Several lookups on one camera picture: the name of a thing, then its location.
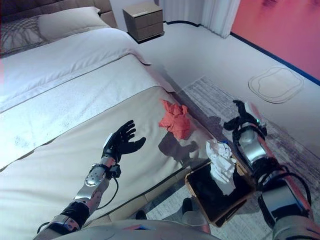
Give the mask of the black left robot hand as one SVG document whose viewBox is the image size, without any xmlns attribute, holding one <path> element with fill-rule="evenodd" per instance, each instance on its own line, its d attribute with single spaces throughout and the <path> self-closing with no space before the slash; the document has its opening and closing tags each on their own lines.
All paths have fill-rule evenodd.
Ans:
<svg viewBox="0 0 320 240">
<path fill-rule="evenodd" d="M 137 141 L 131 141 L 135 137 L 135 132 L 136 128 L 133 120 L 123 124 L 107 140 L 101 158 L 113 158 L 116 163 L 119 163 L 122 155 L 131 154 L 141 149 L 146 142 L 146 138 L 142 137 Z"/>
</svg>

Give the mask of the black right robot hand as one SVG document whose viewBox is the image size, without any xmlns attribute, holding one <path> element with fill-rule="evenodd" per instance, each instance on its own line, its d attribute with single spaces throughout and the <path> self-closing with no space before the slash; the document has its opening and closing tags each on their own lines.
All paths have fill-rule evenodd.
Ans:
<svg viewBox="0 0 320 240">
<path fill-rule="evenodd" d="M 223 124 L 224 129 L 227 131 L 238 131 L 243 124 L 249 123 L 264 131 L 265 126 L 259 118 L 256 118 L 256 115 L 250 112 L 252 109 L 247 102 L 241 100 L 233 100 L 232 102 L 236 104 L 239 116 L 225 122 Z"/>
</svg>

